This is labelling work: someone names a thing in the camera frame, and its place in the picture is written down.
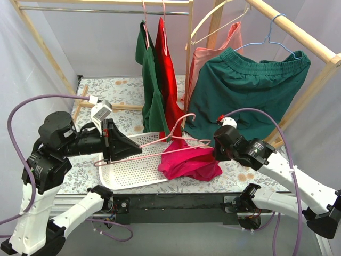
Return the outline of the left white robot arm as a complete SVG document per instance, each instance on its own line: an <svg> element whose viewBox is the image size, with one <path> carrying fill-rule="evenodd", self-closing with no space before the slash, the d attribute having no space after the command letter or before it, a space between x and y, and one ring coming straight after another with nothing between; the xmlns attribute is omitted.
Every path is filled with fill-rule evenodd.
<svg viewBox="0 0 341 256"><path fill-rule="evenodd" d="M69 234L96 212L112 211L113 192L97 185L63 214L51 218L51 208L72 165L70 158L102 153L110 163L141 153L138 144L123 135L112 119L102 121L102 129L86 124L77 131L65 111L49 114L39 127L39 138L27 159L29 169L22 174L21 215L10 238L1 243L8 255L57 255Z"/></svg>

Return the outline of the magenta t shirt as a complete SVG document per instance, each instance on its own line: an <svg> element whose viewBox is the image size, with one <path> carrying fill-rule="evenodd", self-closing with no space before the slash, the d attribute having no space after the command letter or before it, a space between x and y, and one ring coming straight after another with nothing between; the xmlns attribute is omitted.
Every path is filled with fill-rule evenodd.
<svg viewBox="0 0 341 256"><path fill-rule="evenodd" d="M161 155L158 166L168 180L189 177L209 182L223 173L212 148L190 148L185 140L175 140Z"/></svg>

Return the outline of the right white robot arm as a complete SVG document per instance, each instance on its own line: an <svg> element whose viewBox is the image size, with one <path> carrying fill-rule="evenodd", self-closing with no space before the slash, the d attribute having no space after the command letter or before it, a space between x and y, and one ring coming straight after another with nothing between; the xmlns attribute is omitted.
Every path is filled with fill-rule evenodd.
<svg viewBox="0 0 341 256"><path fill-rule="evenodd" d="M340 223L340 191L327 187L294 167L271 145L260 139L246 140L231 125L214 133L215 158L219 162L234 160L275 180L294 195L272 192L250 183L244 191L227 202L231 212L270 210L292 218L302 218L316 234L333 239Z"/></svg>

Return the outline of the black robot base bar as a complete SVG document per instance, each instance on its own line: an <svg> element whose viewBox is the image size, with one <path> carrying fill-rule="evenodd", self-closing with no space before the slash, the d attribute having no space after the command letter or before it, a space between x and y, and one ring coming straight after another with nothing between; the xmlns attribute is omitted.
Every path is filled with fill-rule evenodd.
<svg viewBox="0 0 341 256"><path fill-rule="evenodd" d="M115 194L104 216L124 225L138 223L221 223L258 229L269 210L232 209L237 193Z"/></svg>

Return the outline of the pink wire hanger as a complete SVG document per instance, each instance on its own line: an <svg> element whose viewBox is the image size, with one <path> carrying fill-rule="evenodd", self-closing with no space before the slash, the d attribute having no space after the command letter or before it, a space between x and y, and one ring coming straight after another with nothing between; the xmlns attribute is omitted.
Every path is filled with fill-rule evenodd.
<svg viewBox="0 0 341 256"><path fill-rule="evenodd" d="M183 116L181 116L175 123L175 125L173 126L172 130L170 131L170 134L164 138L155 140L153 142L149 142L147 144L141 145L140 148L144 148L144 147L149 147L152 146L156 143L162 142L163 140L166 140L168 138L174 138L174 139L179 139L179 140L191 140L191 141L196 141L197 143L201 143L200 145L194 145L191 147L187 147L187 148L182 148L182 149L177 149L177 150L171 150L171 151L163 151L162 153L155 153L155 154L150 154L150 155L144 155L144 156L139 156L139 157L134 157L134 158L126 158L126 159L121 159L118 161L113 161L110 163L104 163L104 160L98 160L97 162L94 162L93 166L94 167L102 167L102 166L107 166L107 165L114 165L114 164L118 164L118 163L124 163L124 162L130 162L130 161L135 161L135 160L140 160L140 159L144 159L144 158L149 158L149 157L156 157L156 156L161 156L161 155L166 155L166 154L170 154L170 153L176 153L176 152L180 152L180 151L185 151L185 150L189 150L189 149L197 149L197 148L202 148L205 146L208 146L211 143L211 140L209 139L202 139L202 140L198 140L195 138L185 138L185 137L177 137L174 136L173 133L175 131L175 129L177 128L177 126L179 125L180 121L185 120L187 117L192 116L192 120L194 121L196 119L196 115L194 113L189 113L189 114L185 114Z"/></svg>

